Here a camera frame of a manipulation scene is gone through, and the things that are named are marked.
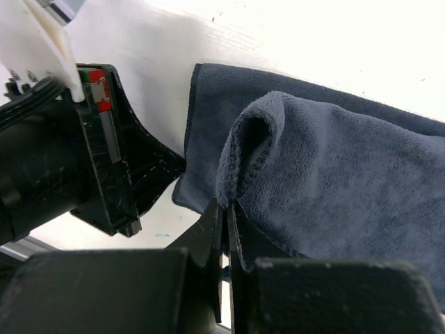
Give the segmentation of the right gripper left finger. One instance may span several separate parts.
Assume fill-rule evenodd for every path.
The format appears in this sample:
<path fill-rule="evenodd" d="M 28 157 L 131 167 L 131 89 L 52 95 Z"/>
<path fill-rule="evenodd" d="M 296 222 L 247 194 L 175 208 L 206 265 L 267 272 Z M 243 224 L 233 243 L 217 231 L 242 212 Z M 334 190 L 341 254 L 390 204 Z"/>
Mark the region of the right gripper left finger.
<path fill-rule="evenodd" d="M 222 221 L 212 200 L 163 249 L 30 257 L 1 297 L 1 332 L 212 333 L 221 320 Z"/>

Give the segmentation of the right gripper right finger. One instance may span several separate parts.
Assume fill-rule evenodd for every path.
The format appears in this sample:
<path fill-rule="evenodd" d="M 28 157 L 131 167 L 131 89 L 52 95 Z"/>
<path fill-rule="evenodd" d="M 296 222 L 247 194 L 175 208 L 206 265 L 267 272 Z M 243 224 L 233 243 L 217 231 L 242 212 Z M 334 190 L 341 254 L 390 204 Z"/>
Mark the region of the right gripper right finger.
<path fill-rule="evenodd" d="M 411 264 L 291 257 L 226 211 L 234 333 L 443 333 L 430 285 Z"/>

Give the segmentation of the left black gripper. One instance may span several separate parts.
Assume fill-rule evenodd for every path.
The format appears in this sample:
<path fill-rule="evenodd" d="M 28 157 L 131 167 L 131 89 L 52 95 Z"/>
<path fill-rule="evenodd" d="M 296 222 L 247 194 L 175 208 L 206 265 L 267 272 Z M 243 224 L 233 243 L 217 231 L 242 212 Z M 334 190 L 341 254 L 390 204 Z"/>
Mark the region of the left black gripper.
<path fill-rule="evenodd" d="M 52 76 L 6 83 L 1 107 L 1 243 L 65 214 L 109 235 L 140 232 L 186 161 L 139 121 L 115 67 L 77 67 L 82 102 Z"/>

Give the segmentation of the dark blue towel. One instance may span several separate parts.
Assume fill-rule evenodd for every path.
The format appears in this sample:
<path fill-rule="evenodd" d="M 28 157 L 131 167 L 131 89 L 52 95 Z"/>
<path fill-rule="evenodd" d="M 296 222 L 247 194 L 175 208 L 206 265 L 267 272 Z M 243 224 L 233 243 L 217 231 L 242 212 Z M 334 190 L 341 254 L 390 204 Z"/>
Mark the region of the dark blue towel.
<path fill-rule="evenodd" d="M 238 201 L 286 252 L 400 259 L 444 303 L 444 124 L 278 74 L 198 64 L 177 205 Z"/>

